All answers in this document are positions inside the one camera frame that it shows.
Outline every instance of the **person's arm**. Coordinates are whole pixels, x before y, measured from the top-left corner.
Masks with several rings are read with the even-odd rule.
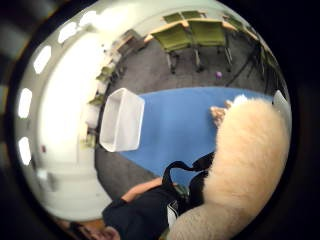
[[[125,193],[121,199],[126,202],[131,202],[138,195],[150,190],[151,188],[158,187],[162,184],[162,177],[155,178],[151,181],[140,183],[134,187],[132,187],[127,193]]]

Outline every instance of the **black backpack strap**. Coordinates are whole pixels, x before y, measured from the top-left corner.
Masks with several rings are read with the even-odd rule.
[[[197,161],[195,161],[192,164],[192,167],[189,167],[188,165],[186,165],[182,161],[175,161],[175,162],[172,162],[171,164],[169,164],[169,166],[165,169],[164,174],[163,174],[163,178],[162,178],[162,187],[165,190],[172,193],[173,196],[175,196],[175,198],[178,200],[178,202],[180,204],[180,207],[179,207],[180,214],[187,210],[188,199],[182,198],[181,195],[175,189],[173,182],[172,182],[172,179],[171,179],[170,170],[172,168],[181,168],[186,171],[195,171],[195,172],[206,170],[210,167],[210,165],[212,163],[213,154],[214,153],[211,152],[211,153],[199,158]]]
[[[195,171],[203,171],[208,169],[211,164],[214,157],[214,152],[208,153],[207,155],[202,156],[197,161],[192,163],[193,169]]]

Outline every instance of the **chair leg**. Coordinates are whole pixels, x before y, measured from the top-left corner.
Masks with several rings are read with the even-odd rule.
[[[167,56],[167,62],[168,62],[168,67],[169,67],[169,69],[170,69],[170,72],[171,72],[172,74],[174,74],[174,73],[175,73],[175,68],[174,68],[174,66],[173,66],[173,64],[172,64],[172,62],[171,62],[171,55],[170,55],[170,53],[166,53],[166,56]]]
[[[203,70],[203,66],[202,66],[202,63],[201,63],[201,59],[200,59],[200,56],[199,56],[199,50],[197,48],[194,49],[194,52],[196,54],[196,71],[197,72],[201,72]]]
[[[232,66],[232,63],[231,63],[232,57],[231,57],[229,48],[225,48],[225,54],[226,54],[226,57],[227,57],[227,60],[228,60],[228,63],[229,63],[229,67],[227,68],[227,71],[230,72],[231,71],[231,66]]]

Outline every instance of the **desk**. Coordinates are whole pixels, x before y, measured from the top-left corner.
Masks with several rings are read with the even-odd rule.
[[[221,21],[221,20],[218,20],[218,19],[212,19],[212,18],[191,18],[191,19],[188,19],[188,20],[197,20],[197,21],[203,21],[203,22],[222,22],[222,26],[224,28],[227,28],[227,29],[230,29],[230,30],[233,30],[233,31],[237,31],[237,29],[232,26],[230,23],[226,22],[226,21]],[[177,24],[177,23],[181,23],[185,28],[189,27],[189,23],[188,23],[188,20],[180,20],[180,21],[176,21],[176,22],[172,22],[172,23],[168,23],[168,24],[165,24],[161,27],[158,27],[154,30],[152,30],[144,39],[144,42],[147,43],[149,41],[151,41],[153,39],[153,36],[151,35],[153,32],[159,32],[161,30],[165,30],[167,28],[170,28],[172,27],[173,25]]]

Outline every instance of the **gray carpet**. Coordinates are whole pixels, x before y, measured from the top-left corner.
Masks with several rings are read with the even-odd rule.
[[[231,72],[227,72],[228,62],[221,49],[202,48],[201,60],[205,69],[195,71],[195,56],[191,49],[177,52],[180,56],[176,73],[171,74],[166,56],[156,40],[152,40],[142,50],[132,53],[121,63],[125,69],[123,75],[108,89],[107,95],[114,90],[125,87],[141,94],[164,89],[224,86],[234,77],[245,64],[254,46],[241,35],[233,36],[229,33],[230,49],[233,58]],[[249,77],[247,74],[253,65]],[[222,78],[216,79],[215,72],[222,72]],[[230,87],[245,88],[257,92],[264,92],[266,80],[262,79],[260,68],[255,61],[250,61]],[[275,92],[276,83],[269,79],[268,94]],[[98,178],[111,198],[123,195],[130,187],[147,181],[155,176],[149,171],[137,166],[117,153],[109,153],[99,147],[95,154]]]

